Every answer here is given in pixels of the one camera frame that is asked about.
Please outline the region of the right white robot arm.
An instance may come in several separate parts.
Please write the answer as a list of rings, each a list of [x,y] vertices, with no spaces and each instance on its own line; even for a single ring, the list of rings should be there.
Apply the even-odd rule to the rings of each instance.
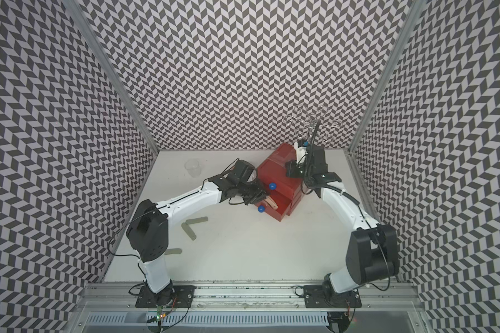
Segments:
[[[315,193],[350,231],[345,267],[329,273],[325,287],[333,294],[353,291],[399,273],[397,231],[372,217],[345,187],[337,173],[328,170],[324,148],[307,141],[294,144],[296,157],[286,162],[286,176],[299,178],[307,194]]]

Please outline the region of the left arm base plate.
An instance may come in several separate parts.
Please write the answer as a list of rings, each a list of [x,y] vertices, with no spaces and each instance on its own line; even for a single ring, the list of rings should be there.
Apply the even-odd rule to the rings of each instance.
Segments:
[[[147,309],[155,307],[168,307],[169,309],[189,308],[194,300],[194,285],[169,284],[162,291],[154,293],[145,285],[140,289],[136,301],[136,308]]]

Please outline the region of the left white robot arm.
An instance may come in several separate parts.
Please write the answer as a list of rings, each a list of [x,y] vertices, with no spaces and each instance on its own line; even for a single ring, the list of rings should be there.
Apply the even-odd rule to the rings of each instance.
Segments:
[[[198,211],[232,198],[239,197],[242,204],[254,205],[268,195],[268,188],[258,180],[257,169],[237,159],[233,166],[205,179],[195,190],[166,201],[141,202],[126,230],[126,237],[139,256],[139,267],[144,272],[148,290],[159,294],[171,285],[165,251],[172,228]]]

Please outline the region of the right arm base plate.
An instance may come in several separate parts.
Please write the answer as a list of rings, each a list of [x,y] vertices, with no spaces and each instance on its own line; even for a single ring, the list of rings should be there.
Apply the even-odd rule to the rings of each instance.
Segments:
[[[357,291],[336,293],[331,287],[304,285],[303,293],[306,308],[309,309],[357,309],[362,307],[361,297]]]

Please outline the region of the orange fruit knife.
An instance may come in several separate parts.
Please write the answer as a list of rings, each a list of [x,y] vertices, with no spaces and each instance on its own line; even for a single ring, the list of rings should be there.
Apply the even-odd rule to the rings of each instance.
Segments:
[[[276,202],[271,198],[271,197],[267,197],[265,199],[265,202],[266,204],[268,204],[272,209],[274,210],[277,210],[278,209],[278,205],[276,204]]]

